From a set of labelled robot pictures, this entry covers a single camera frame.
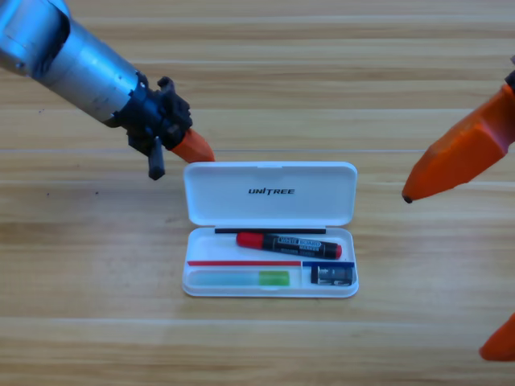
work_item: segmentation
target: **red marker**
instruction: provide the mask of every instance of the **red marker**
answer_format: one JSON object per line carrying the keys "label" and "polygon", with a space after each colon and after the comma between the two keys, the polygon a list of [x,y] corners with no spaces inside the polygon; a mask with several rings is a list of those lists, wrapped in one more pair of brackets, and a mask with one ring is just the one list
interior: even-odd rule
{"label": "red marker", "polygon": [[262,249],[305,257],[318,257],[320,259],[337,260],[342,253],[341,245],[335,243],[263,233],[238,233],[236,243],[245,248]]}

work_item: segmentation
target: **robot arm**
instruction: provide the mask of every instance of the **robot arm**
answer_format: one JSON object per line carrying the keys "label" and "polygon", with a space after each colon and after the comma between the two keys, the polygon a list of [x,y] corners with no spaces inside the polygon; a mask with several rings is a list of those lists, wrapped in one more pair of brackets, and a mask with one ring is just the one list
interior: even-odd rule
{"label": "robot arm", "polygon": [[164,175],[163,146],[186,162],[214,161],[171,79],[152,91],[145,75],[75,21],[62,0],[0,0],[0,67],[126,129],[154,180]]}

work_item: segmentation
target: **case lid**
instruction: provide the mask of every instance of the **case lid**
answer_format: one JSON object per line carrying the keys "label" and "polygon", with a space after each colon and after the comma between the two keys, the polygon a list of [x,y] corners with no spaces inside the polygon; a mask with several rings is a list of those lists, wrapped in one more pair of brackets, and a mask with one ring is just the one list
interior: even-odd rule
{"label": "case lid", "polygon": [[323,228],[351,221],[357,170],[348,162],[195,162],[184,183],[197,225]]}

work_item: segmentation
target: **black small object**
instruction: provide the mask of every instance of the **black small object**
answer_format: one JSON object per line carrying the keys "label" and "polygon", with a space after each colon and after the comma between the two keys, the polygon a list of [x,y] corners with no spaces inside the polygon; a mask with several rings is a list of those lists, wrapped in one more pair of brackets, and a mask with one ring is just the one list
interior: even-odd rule
{"label": "black small object", "polygon": [[353,276],[353,268],[332,268],[320,265],[311,267],[311,283],[313,284],[351,285]]}
{"label": "black small object", "polygon": [[148,79],[138,72],[138,86],[129,102],[103,122],[108,127],[127,130],[129,146],[149,158],[149,177],[154,180],[165,174],[163,150],[159,147],[173,150],[193,125],[190,105],[175,93],[173,81],[163,77],[158,86],[159,91],[151,90]]}
{"label": "black small object", "polygon": [[298,234],[298,235],[325,235],[327,230],[321,229],[280,229],[280,228],[215,228],[215,233],[241,233],[241,232],[252,232],[252,233],[282,233],[282,234]]}

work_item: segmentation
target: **silver metal cylinder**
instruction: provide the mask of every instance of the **silver metal cylinder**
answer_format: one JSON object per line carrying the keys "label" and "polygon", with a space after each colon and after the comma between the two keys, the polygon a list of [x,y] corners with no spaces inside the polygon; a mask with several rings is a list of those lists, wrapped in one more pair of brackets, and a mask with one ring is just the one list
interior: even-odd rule
{"label": "silver metal cylinder", "polygon": [[59,11],[48,0],[0,0],[0,67],[33,76],[59,28]]}
{"label": "silver metal cylinder", "polygon": [[51,62],[36,79],[100,122],[120,111],[136,89],[136,68],[75,20],[70,34]]}

